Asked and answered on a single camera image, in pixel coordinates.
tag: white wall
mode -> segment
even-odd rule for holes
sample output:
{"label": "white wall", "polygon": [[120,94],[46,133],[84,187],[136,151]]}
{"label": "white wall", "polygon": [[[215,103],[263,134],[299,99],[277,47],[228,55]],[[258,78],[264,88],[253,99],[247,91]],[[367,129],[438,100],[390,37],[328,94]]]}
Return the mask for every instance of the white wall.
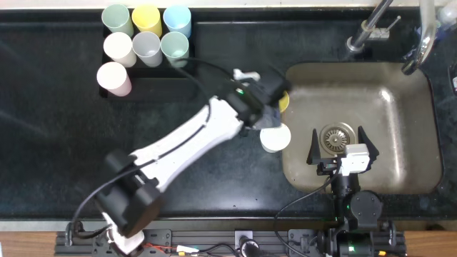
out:
{"label": "white wall", "polygon": [[[0,0],[0,9],[86,9],[109,4],[155,4],[167,7],[184,4],[190,7],[287,7],[287,6],[375,6],[381,0]],[[450,0],[435,0],[442,6]],[[395,0],[392,6],[417,6],[418,0]]]}

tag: sink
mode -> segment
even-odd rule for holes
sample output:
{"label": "sink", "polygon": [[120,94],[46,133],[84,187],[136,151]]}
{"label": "sink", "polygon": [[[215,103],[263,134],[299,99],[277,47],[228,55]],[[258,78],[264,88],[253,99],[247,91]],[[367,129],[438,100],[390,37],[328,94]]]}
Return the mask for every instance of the sink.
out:
{"label": "sink", "polygon": [[322,157],[357,143],[362,126],[380,155],[358,176],[376,193],[429,193],[443,169],[428,79],[421,71],[401,73],[402,64],[297,64],[286,74],[293,84],[281,120],[291,130],[283,150],[283,171],[298,190],[312,191],[326,177],[306,163],[313,129]]}

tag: faucet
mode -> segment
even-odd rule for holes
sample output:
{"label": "faucet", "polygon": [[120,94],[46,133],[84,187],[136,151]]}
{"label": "faucet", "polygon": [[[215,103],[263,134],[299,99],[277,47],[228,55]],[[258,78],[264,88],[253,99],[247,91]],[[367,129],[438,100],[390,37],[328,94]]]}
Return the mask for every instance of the faucet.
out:
{"label": "faucet", "polygon": [[[369,18],[362,22],[361,29],[356,36],[348,38],[346,46],[349,51],[354,53],[362,51],[365,46],[365,41],[368,40],[371,33],[375,30],[376,23],[378,23],[381,16],[392,4],[392,1],[393,0],[383,0],[374,9]],[[401,71],[405,75],[411,75],[426,60],[435,41],[436,20],[434,0],[419,0],[419,5],[421,10],[421,40],[419,41],[417,49],[414,49],[411,56],[401,68]]]}

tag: drain strainer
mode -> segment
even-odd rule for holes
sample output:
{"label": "drain strainer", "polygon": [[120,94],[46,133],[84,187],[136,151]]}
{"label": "drain strainer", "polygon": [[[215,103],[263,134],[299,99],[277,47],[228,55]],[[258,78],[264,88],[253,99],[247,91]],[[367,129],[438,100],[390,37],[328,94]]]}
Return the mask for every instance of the drain strainer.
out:
{"label": "drain strainer", "polygon": [[321,145],[329,154],[344,152],[344,146],[356,142],[356,135],[348,124],[338,122],[325,126],[321,131]]}

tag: wooden floor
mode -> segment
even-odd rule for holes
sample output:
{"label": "wooden floor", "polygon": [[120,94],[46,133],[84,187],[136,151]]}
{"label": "wooden floor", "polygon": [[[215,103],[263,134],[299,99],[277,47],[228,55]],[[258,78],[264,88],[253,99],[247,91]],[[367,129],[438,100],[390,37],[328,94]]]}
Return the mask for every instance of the wooden floor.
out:
{"label": "wooden floor", "polygon": [[[54,232],[0,232],[2,257],[51,257]],[[409,257],[457,257],[457,232],[406,232]]]}

